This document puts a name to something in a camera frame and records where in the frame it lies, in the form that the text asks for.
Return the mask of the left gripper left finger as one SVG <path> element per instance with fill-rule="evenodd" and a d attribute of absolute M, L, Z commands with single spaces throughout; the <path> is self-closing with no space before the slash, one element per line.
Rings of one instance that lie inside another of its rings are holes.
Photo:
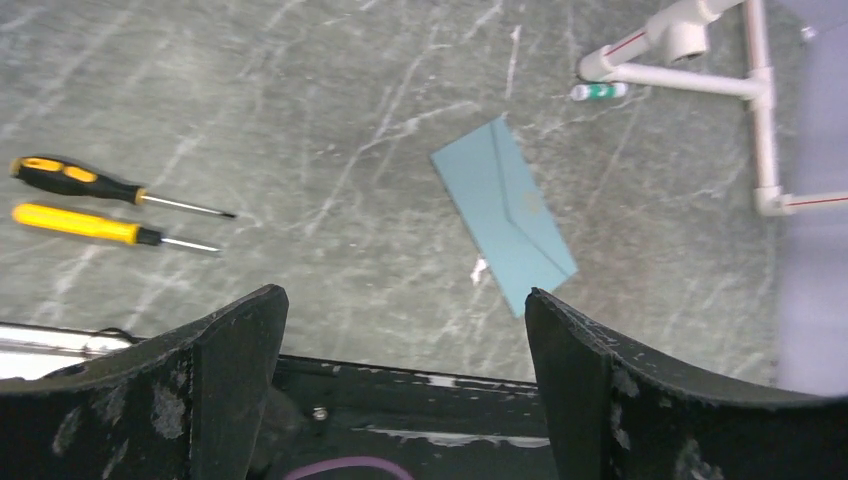
<path fill-rule="evenodd" d="M 1 384 L 5 479 L 242 479 L 289 300 L 266 285 L 199 320 Z"/>

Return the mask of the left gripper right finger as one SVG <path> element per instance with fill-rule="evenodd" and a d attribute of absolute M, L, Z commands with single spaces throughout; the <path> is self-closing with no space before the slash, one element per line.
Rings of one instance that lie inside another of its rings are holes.
<path fill-rule="evenodd" d="M 843 479 L 847 401 L 671 357 L 533 289 L 525 322 L 563 479 Z"/>

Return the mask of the teal paper envelope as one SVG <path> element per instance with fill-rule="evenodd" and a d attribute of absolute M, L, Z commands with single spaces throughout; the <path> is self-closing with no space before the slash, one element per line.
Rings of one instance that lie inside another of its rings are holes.
<path fill-rule="evenodd" d="M 578 271 L 529 164 L 502 117 L 430 154 L 445 190 L 516 317 L 532 288 Z"/>

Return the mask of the green white glue stick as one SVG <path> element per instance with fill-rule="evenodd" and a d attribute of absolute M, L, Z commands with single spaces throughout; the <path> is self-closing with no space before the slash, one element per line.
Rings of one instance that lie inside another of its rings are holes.
<path fill-rule="evenodd" d="M 585 83 L 575 85 L 569 97 L 575 102 L 608 100 L 622 98 L 627 92 L 628 85 L 622 82 Z"/>

